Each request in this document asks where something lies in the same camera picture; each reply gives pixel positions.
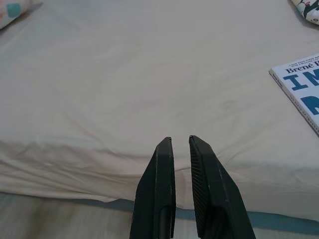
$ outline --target pillow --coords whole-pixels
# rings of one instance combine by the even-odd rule
[[[292,1],[306,20],[319,25],[319,0]]]
[[[27,11],[33,3],[34,0],[0,0],[0,29]]]

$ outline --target black plastic object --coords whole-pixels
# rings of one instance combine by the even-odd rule
[[[136,190],[130,239],[173,238],[175,176],[171,138],[156,147]]]
[[[210,145],[190,136],[189,146],[198,237],[255,239],[240,192]]]

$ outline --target wooden floor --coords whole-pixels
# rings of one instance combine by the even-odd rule
[[[132,213],[54,199],[2,196],[0,239],[128,239]],[[175,239],[196,239],[195,221],[177,219]],[[254,229],[258,239],[318,236]]]

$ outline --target white bed sheet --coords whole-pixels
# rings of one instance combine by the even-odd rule
[[[133,200],[171,136],[192,208],[195,134],[247,210],[319,221],[319,139],[268,75],[318,30],[289,0],[45,0],[0,32],[0,191]]]

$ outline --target mattress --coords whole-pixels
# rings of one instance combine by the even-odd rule
[[[0,191],[133,200],[171,136],[192,208],[188,136],[249,211],[319,221],[319,139],[268,75],[318,53],[290,1],[44,0],[0,32]]]

